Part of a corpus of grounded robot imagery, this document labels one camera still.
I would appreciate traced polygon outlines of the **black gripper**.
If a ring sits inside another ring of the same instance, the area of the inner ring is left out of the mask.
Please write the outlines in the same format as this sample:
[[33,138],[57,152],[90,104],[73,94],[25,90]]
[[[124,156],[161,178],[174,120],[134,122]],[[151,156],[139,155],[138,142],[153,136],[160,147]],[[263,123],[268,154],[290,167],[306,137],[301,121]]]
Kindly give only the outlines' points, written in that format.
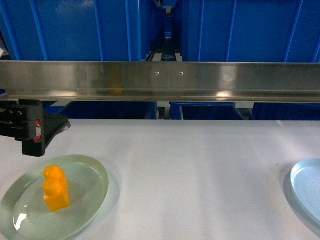
[[22,153],[42,157],[54,137],[71,127],[68,116],[44,113],[39,100],[0,104],[0,135],[22,142]]

